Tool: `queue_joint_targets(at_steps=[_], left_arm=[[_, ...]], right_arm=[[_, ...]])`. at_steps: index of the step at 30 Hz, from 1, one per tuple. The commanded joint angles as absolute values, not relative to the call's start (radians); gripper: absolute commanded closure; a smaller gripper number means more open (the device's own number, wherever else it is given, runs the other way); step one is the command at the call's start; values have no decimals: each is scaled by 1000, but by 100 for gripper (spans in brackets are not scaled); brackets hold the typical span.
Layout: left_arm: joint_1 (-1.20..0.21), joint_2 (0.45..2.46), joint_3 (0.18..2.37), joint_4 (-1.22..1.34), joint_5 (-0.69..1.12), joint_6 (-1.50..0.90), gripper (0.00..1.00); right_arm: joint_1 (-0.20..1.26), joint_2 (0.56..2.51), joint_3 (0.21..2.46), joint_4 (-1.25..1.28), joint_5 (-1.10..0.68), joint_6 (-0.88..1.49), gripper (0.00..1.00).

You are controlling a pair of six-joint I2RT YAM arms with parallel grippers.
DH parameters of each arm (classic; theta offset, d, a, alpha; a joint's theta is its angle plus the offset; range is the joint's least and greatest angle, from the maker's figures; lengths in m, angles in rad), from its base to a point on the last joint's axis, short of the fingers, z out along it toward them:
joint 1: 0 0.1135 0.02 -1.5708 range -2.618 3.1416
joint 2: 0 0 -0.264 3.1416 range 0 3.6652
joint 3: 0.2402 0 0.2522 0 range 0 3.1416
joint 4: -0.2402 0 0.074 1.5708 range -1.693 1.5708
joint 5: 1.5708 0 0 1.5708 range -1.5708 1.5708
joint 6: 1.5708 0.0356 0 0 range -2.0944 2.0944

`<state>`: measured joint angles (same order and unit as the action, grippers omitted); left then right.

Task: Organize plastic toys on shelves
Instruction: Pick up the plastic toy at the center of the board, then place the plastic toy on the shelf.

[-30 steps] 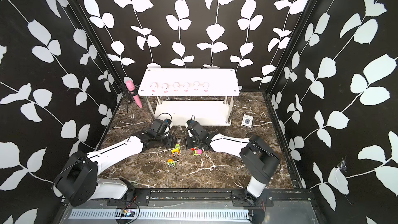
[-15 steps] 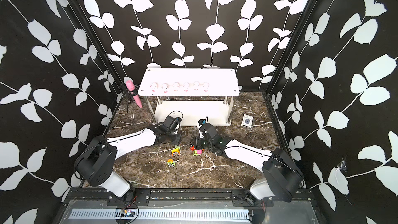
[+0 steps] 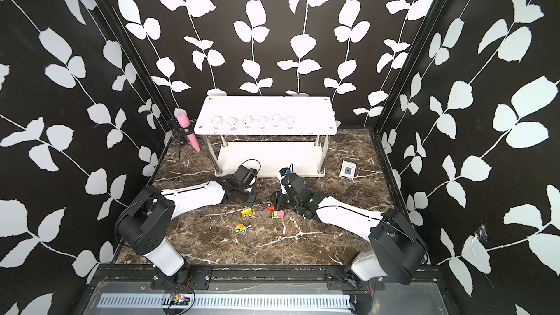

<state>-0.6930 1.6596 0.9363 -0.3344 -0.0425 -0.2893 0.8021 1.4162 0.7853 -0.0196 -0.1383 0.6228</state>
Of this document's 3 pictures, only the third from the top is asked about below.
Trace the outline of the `yellow orange dump truck toy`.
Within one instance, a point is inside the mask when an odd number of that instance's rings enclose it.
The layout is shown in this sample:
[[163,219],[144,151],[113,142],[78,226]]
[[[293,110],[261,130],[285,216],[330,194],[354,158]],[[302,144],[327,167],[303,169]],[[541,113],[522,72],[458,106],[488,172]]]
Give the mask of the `yellow orange dump truck toy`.
[[241,211],[241,218],[243,221],[252,220],[254,217],[255,215],[251,208],[247,208]]

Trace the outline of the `green cement mixer truck toy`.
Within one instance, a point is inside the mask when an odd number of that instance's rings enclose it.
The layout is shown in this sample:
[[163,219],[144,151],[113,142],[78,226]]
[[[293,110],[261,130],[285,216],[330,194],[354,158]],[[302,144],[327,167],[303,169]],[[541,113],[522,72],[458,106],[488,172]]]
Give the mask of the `green cement mixer truck toy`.
[[238,235],[246,236],[248,234],[248,229],[251,227],[251,225],[237,224],[235,227],[235,232]]

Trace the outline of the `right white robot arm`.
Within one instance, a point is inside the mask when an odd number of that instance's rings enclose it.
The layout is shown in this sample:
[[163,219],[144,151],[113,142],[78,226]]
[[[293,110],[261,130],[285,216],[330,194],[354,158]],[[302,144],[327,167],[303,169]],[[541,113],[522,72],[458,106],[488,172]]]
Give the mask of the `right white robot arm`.
[[344,281],[354,287],[379,277],[410,284],[417,268],[427,260],[426,243],[395,209],[368,211],[310,191],[296,196],[276,191],[270,201],[275,209],[334,225],[370,243],[372,250],[360,252],[346,267]]

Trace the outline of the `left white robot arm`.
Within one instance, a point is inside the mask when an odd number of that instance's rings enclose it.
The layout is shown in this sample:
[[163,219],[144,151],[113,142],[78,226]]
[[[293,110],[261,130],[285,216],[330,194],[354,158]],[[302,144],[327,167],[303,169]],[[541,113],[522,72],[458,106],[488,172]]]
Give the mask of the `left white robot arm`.
[[206,206],[238,203],[251,207],[257,178],[255,169],[242,166],[234,174],[186,188],[160,190],[147,186],[117,218],[115,237],[124,239],[137,255],[148,259],[165,276],[174,276],[186,262],[166,238],[171,221]]

